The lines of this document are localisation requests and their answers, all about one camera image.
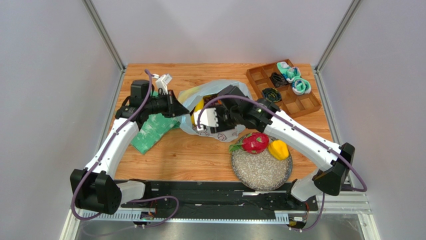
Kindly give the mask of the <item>yellow fake bell pepper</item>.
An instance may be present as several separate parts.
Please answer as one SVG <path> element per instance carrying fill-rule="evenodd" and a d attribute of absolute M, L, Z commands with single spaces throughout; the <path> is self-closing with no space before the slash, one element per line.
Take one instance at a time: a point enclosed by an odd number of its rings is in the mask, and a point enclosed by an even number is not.
<path fill-rule="evenodd" d="M 286 160 L 290 156 L 287 144 L 281 140 L 272 141 L 267 149 L 269 153 L 279 161 Z"/>

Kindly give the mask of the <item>black patterned rolled sock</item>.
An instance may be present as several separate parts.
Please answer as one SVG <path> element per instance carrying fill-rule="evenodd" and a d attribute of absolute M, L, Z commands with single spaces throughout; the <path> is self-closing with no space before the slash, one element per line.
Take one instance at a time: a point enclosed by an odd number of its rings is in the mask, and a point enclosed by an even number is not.
<path fill-rule="evenodd" d="M 270 75 L 269 79 L 271 80 L 275 88 L 280 88 L 280 87 L 289 85 L 289 82 L 281 73 L 273 72 Z"/>

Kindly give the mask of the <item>wooden compartment tray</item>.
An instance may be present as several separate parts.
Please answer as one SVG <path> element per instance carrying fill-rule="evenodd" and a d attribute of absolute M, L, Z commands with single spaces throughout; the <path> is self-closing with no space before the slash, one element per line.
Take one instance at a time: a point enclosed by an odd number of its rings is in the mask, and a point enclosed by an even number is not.
<path fill-rule="evenodd" d="M 294 67 L 289 59 L 278 62 L 287 62 L 291 67 Z M 275 88 L 270 80 L 270 76 L 272 73 L 280 74 L 276 66 L 278 62 L 253 67 L 246 71 L 246 77 L 258 98 L 264 98 L 262 96 L 263 89 Z M 309 94 L 297 96 L 292 90 L 291 83 L 275 89 L 277 89 L 282 96 L 282 100 L 275 104 L 293 119 L 319 111 L 322 107 L 320 100 L 314 95 L 313 91 Z"/>

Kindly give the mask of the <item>green white sock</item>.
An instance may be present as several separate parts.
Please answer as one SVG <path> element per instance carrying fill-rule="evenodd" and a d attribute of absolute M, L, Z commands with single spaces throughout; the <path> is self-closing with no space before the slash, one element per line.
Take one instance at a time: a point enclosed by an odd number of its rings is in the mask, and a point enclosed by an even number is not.
<path fill-rule="evenodd" d="M 312 86 L 309 81 L 298 77 L 295 78 L 291 83 L 291 89 L 297 96 L 301 96 L 305 94 L 310 94 L 312 91 Z"/>
<path fill-rule="evenodd" d="M 282 76 L 290 84 L 301 77 L 301 72 L 298 67 L 290 66 L 286 61 L 281 61 L 276 63 L 276 67 Z"/>

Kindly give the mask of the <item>red fake dragon fruit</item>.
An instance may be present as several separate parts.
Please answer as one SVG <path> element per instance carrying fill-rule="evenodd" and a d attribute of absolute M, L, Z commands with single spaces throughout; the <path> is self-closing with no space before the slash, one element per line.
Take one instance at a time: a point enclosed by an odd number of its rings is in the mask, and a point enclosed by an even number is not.
<path fill-rule="evenodd" d="M 243 136 L 237 143 L 229 146 L 230 153 L 234 151 L 244 151 L 248 154 L 260 154 L 267 149 L 269 145 L 269 137 L 261 132 L 252 132 Z"/>

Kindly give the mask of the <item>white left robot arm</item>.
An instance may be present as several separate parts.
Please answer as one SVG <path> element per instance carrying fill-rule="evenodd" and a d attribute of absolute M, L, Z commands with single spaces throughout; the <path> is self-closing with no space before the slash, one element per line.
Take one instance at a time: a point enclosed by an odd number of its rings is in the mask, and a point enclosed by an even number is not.
<path fill-rule="evenodd" d="M 149 116 L 161 114 L 165 118 L 189 114 L 172 90 L 159 90 L 148 80 L 135 80 L 130 96 L 115 114 L 113 127 L 105 142 L 83 169 L 74 169 L 70 175 L 74 209 L 100 214 L 114 214 L 125 203 L 141 200 L 146 190 L 143 180 L 114 180 L 118 165 L 133 138 Z"/>

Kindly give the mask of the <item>dark blue yellow rolled sock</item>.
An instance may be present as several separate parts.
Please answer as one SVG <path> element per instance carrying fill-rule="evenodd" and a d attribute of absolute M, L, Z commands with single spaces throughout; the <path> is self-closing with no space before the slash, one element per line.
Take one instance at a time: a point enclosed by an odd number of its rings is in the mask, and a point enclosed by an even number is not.
<path fill-rule="evenodd" d="M 272 103 L 278 103 L 282 100 L 282 95 L 276 88 L 264 88 L 261 94 L 266 100 Z"/>

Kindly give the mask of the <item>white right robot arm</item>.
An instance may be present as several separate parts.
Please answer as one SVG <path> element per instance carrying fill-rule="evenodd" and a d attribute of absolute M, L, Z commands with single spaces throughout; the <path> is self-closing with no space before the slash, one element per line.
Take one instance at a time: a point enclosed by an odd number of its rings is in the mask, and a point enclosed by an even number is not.
<path fill-rule="evenodd" d="M 319 193 L 338 196 L 345 189 L 344 182 L 354 168 L 355 147 L 329 141 L 292 119 L 277 104 L 259 98 L 252 100 L 239 87 L 229 85 L 221 90 L 214 101 L 218 106 L 204 107 L 202 117 L 213 118 L 213 127 L 243 125 L 267 136 L 281 140 L 307 157 L 317 167 L 311 174 L 297 179 L 289 190 L 300 202 Z"/>

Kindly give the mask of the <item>green white sock far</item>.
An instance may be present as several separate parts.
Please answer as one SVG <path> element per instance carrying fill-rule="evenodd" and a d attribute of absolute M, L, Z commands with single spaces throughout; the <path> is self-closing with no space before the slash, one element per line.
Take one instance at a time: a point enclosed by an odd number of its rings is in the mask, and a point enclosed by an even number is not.
<path fill-rule="evenodd" d="M 301 72 L 298 67 L 290 66 L 286 61 L 281 61 L 276 63 L 276 67 L 282 76 L 290 84 L 301 77 Z"/>

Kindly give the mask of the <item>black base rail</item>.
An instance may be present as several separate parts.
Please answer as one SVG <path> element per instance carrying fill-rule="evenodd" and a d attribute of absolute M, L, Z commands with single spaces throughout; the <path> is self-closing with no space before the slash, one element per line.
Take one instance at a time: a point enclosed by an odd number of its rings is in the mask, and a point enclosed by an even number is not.
<path fill-rule="evenodd" d="M 158 199 L 153 203 L 124 203 L 123 208 L 143 208 L 153 211 L 157 218 L 191 220 L 275 220 L 276 212 L 291 212 L 305 216 L 318 211 L 316 197 L 307 203 L 290 199 L 286 183 L 273 191 L 258 191 L 241 182 L 226 181 L 150 181 L 145 199 Z"/>

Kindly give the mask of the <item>speckled round plate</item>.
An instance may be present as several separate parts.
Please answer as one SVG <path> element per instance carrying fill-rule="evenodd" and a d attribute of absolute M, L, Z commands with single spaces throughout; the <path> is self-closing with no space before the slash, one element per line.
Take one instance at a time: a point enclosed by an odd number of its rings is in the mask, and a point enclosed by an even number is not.
<path fill-rule="evenodd" d="M 268 137 L 269 144 L 278 140 L 275 137 Z M 238 180 L 256 191 L 278 189 L 290 178 L 293 170 L 291 154 L 286 160 L 277 160 L 269 153 L 268 148 L 259 154 L 250 154 L 242 150 L 230 152 L 230 162 Z"/>

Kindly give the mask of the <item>yellow fake banana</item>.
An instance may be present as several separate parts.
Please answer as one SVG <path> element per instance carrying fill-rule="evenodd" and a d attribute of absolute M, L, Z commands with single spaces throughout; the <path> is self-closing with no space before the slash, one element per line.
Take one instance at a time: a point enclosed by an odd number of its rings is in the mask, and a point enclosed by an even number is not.
<path fill-rule="evenodd" d="M 204 107 L 204 105 L 205 105 L 205 101 L 204 101 L 204 99 L 202 98 L 202 99 L 198 102 L 198 104 L 195 106 L 195 108 L 193 109 L 193 111 L 191 112 L 191 114 L 190 114 L 190 118 L 191 118 L 191 123 L 192 123 L 192 125 L 193 125 L 193 126 L 195 126 L 195 125 L 196 125 L 195 118 L 194 118 L 194 113 L 195 113 L 195 112 L 197 112 L 197 111 L 199 111 L 199 110 L 202 110 L 202 109 L 203 109 L 203 107 Z"/>

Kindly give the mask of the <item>green white cloth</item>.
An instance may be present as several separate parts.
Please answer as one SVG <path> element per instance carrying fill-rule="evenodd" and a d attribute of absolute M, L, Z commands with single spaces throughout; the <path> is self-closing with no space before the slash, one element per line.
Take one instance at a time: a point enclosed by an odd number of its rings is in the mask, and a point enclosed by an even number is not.
<path fill-rule="evenodd" d="M 164 117 L 161 113 L 152 114 L 130 142 L 139 153 L 146 154 L 170 130 L 180 127 L 175 118 Z"/>

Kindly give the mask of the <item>green white sock near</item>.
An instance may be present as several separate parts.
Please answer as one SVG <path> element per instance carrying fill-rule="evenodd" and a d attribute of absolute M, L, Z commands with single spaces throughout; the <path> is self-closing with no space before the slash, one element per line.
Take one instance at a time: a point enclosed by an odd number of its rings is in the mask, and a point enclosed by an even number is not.
<path fill-rule="evenodd" d="M 297 96 L 301 96 L 305 94 L 310 94 L 312 91 L 312 86 L 309 81 L 298 77 L 295 78 L 291 83 L 291 89 Z"/>

